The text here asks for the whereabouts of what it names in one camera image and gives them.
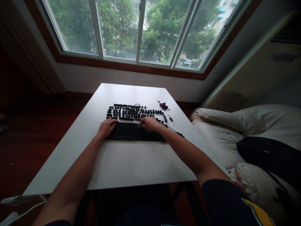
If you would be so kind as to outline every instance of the tree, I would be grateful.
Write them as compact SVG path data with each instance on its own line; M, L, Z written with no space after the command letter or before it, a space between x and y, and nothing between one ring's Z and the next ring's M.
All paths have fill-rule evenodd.
M49 0L68 51L98 54L88 0Z
M131 0L100 0L98 12L105 54L136 59L138 18Z
M198 59L209 49L215 31L205 27L216 17L220 0L202 0L182 49L188 59ZM142 36L141 58L145 61L169 62L185 20L190 0L156 0L147 12L147 30Z
M156 0L148 12L140 59L168 64L191 0ZM207 25L220 0L202 0L181 57L199 60L215 39ZM89 0L49 0L68 51L98 54ZM131 0L98 0L102 44L107 56L136 58L138 18Z

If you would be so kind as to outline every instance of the window frame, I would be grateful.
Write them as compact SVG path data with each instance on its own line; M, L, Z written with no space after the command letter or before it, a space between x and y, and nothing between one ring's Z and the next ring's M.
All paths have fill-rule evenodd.
M48 8L41 6L40 0L24 0L29 12L31 13L34 21L36 22L38 29L40 30L50 52L52 53L54 59L58 63L69 63L77 64L84 66L92 67L102 67L110 68L117 70L125 70L139 73L149 73L157 74L171 77L179 78L188 78L195 80L205 80L209 75L215 64L221 58L223 53L226 51L228 46L232 43L240 29L244 26L247 20L250 18L252 13L255 11L257 6L261 3L262 0L245 0L242 7L239 8L239 4L242 4L243 1L235 7L234 11L231 14L231 17L228 19L224 28L220 31L218 37L214 41L214 44L210 48L206 58L201 63L199 68L188 68L176 66L176 62L181 53L183 44L189 34L190 28L192 26L195 15L198 12L198 8L201 4L201 0L191 0L186 18L183 22L181 31L179 33L177 42L174 47L173 55L168 65L143 62L139 61L140 57L140 48L142 40L142 28L144 22L144 11L146 0L141 0L140 2L140 15L139 15L139 24L138 24L138 41L137 41L137 50L136 50L136 59L125 59L118 57L105 56L102 48L102 38L98 20L98 10L96 8L95 0L89 0L91 16L95 30L96 42L98 46L98 56L92 54L81 54L76 52L69 52L63 50L63 44L58 34L58 27L53 26L51 13L48 12ZM230 19L233 16L236 18L231 22Z

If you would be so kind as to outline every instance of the white table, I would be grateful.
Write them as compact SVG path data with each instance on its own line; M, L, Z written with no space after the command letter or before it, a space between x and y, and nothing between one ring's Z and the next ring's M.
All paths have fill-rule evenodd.
M138 103L147 110L160 110L158 100L166 102L170 111L166 110L165 115L170 114L176 124L173 126L168 119L167 125L182 133L226 172L166 89L102 83L23 195L53 192L96 135L100 123L106 119L109 106ZM156 118L163 120L163 115L156 115ZM195 175L168 143L105 140L88 190L190 180L196 180Z

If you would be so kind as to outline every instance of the cushion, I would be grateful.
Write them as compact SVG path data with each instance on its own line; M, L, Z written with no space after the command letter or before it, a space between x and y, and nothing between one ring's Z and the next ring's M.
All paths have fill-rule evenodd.
M301 151L301 110L286 114L255 136L274 139Z
M264 170L248 163L239 163L235 168L237 180L250 199L269 214L276 225L287 225L288 218L279 202L276 187L280 187ZM296 204L300 204L301 196L297 190L282 178L273 174L286 187Z
M290 114L293 112L295 113L295 118L291 119ZM299 118L299 123L293 127L300 129L301 123L301 110L285 105L258 105L233 112L233 115L239 120L245 137L259 135L269 130L275 124L291 123L296 118Z
M238 118L234 114L225 111L198 108L191 114L190 120L193 125L200 121L216 122L238 132L243 130Z
M236 143L244 138L242 134L215 122L199 121L194 127L226 169L245 162L236 149Z

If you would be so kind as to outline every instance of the black keycap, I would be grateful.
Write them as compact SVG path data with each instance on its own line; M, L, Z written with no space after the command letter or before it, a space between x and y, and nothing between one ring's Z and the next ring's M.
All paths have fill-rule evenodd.
M123 118L123 117L120 117L119 119L120 119L120 120L134 121L134 119L132 119L132 118Z

